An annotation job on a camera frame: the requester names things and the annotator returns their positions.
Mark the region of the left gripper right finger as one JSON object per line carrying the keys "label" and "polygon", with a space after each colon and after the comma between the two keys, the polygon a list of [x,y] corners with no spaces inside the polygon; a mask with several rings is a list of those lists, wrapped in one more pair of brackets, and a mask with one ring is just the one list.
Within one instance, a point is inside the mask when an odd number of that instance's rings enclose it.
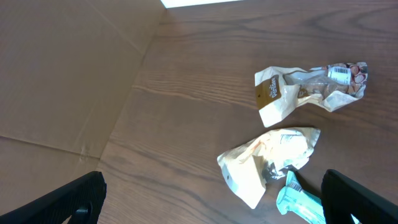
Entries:
{"label": "left gripper right finger", "polygon": [[321,193],[327,224],[397,224],[397,205],[337,170],[326,171]]}

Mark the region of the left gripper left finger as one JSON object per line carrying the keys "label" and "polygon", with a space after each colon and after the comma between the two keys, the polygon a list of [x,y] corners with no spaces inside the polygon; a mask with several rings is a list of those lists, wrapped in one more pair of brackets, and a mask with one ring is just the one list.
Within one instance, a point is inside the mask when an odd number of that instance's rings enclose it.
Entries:
{"label": "left gripper left finger", "polygon": [[80,178],[4,215],[1,223],[98,222],[106,198],[106,182],[99,171]]}

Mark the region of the cream snack bag with barcode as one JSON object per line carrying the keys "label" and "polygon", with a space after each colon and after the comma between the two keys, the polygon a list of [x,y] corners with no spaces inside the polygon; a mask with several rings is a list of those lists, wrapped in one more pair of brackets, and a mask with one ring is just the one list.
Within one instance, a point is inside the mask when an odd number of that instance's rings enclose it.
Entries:
{"label": "cream snack bag with barcode", "polygon": [[268,67],[254,75],[262,123],[269,128],[308,103],[333,112],[361,99],[367,79],[366,62],[335,63],[309,70]]}

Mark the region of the teal snack wrapper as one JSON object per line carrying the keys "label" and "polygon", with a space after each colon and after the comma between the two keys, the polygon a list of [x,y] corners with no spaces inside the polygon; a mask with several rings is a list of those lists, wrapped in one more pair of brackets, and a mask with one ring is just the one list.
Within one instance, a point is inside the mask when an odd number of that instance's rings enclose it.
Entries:
{"label": "teal snack wrapper", "polygon": [[294,212],[308,223],[326,224],[321,199],[305,191],[291,170],[287,172],[285,186],[279,191],[276,206],[282,215]]}

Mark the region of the crumpled tan snack bag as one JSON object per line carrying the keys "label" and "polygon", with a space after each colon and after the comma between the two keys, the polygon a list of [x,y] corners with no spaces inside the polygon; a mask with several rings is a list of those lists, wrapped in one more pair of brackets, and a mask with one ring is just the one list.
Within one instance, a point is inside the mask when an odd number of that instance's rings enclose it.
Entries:
{"label": "crumpled tan snack bag", "polygon": [[315,150],[317,128],[283,128],[268,131],[217,157],[229,189],[251,209],[266,192],[266,184],[301,169]]}

